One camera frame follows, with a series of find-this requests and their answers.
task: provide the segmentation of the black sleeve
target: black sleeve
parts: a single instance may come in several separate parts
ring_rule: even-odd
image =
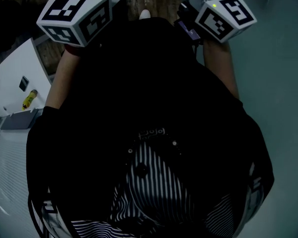
[[[26,143],[26,174],[28,190],[34,208],[41,213],[41,203],[48,191],[46,174],[49,169],[49,160],[46,153],[53,147],[51,130],[59,110],[45,107],[42,115],[35,121],[30,129]]]

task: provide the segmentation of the person's right arm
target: person's right arm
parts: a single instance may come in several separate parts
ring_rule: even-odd
[[[229,44],[204,40],[203,54],[205,66],[239,99]]]

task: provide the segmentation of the white table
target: white table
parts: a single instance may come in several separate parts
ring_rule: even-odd
[[[29,80],[25,92],[19,88],[23,76]],[[51,81],[31,38],[0,64],[0,117],[21,112],[24,99],[33,89],[38,96],[29,109],[43,108],[50,88]]]

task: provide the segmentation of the teal surface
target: teal surface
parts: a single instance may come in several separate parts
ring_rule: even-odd
[[[230,41],[235,75],[244,108],[262,129],[275,184],[239,238],[298,238],[298,0],[245,2],[258,23]]]

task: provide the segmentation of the white shoe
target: white shoe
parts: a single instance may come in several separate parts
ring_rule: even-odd
[[[148,10],[143,10],[140,14],[139,19],[144,19],[144,18],[151,18],[150,11]]]

